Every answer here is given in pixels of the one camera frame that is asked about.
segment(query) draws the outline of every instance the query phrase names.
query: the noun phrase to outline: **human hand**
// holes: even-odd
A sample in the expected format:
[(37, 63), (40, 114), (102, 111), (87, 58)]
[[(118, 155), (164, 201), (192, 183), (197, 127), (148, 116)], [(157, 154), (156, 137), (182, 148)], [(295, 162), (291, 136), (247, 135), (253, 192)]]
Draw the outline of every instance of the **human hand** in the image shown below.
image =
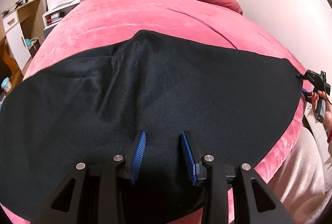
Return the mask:
[(326, 94), (323, 91), (318, 90), (318, 94), (316, 92), (312, 92), (311, 93), (311, 103), (312, 103), (313, 113), (315, 113), (315, 106), (318, 102), (318, 97), (322, 97), (325, 100), (326, 111), (325, 111), (325, 115), (324, 115), (323, 124), (326, 126), (327, 130), (330, 132), (332, 130), (332, 105), (331, 105), (332, 99), (328, 94)]

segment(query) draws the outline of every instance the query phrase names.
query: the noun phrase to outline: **bed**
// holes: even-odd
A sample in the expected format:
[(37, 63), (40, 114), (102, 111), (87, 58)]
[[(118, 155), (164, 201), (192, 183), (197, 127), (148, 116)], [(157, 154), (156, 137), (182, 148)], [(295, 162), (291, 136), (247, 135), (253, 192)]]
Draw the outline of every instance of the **bed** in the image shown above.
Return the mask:
[[(46, 38), (25, 79), (81, 51), (127, 40), (142, 29), (207, 45), (286, 58), (299, 72), (305, 72), (281, 43), (244, 18), (242, 13), (236, 0), (82, 0)], [(310, 85), (305, 83), (304, 88), (309, 90)], [(295, 145), (303, 112), (304, 101), (300, 99), (286, 132), (255, 167), (266, 182)], [(228, 202), (231, 222), (234, 219), (232, 190), (228, 192)], [(14, 224), (28, 223), (6, 208), (4, 210)], [(185, 219), (190, 221), (200, 214), (201, 210), (198, 210)]]

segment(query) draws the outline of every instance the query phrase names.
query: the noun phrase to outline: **black cloth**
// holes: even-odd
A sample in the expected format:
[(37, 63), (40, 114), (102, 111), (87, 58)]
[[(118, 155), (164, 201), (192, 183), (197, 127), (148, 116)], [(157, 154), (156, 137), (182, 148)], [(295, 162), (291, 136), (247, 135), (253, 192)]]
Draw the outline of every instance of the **black cloth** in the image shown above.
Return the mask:
[(0, 113), (0, 202), (31, 220), (79, 162), (102, 163), (146, 133), (127, 223), (167, 223), (202, 207), (179, 136), (227, 164), (256, 165), (292, 121), (302, 83), (286, 59), (153, 31), (81, 52), (19, 84)]

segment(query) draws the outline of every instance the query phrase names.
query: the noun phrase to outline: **drawer handle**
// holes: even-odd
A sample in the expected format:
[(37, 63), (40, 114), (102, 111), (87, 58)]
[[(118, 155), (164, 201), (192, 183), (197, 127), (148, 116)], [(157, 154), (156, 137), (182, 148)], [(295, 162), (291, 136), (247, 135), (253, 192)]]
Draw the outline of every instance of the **drawer handle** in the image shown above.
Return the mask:
[(15, 22), (15, 18), (12, 18), (11, 20), (9, 20), (9, 21), (7, 22), (7, 24), (10, 26), (11, 24), (13, 24), (13, 22)]
[(22, 42), (24, 44), (24, 47), (26, 48), (27, 47), (27, 44), (25, 43), (25, 40), (23, 39), (23, 37), (21, 36), (21, 39), (22, 39)]

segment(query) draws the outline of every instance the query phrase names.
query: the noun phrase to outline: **metal screw cap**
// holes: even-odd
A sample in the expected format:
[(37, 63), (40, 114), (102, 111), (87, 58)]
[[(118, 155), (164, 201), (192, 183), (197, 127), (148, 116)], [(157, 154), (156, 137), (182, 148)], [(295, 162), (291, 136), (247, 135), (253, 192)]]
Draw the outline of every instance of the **metal screw cap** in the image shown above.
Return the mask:
[(85, 163), (80, 162), (76, 165), (76, 169), (78, 170), (83, 170), (85, 168)]
[(215, 157), (212, 156), (212, 155), (205, 155), (205, 156), (204, 156), (204, 159), (205, 159), (206, 161), (208, 161), (208, 162), (211, 162), (211, 161), (213, 161), (213, 160), (215, 159)]
[(245, 170), (245, 171), (248, 171), (248, 170), (251, 169), (251, 166), (250, 166), (248, 163), (243, 163), (243, 164), (241, 165), (241, 168), (242, 168), (243, 170)]
[(115, 156), (113, 157), (113, 160), (114, 160), (114, 161), (122, 161), (122, 160), (123, 160), (123, 156), (122, 156), (122, 155), (115, 155)]

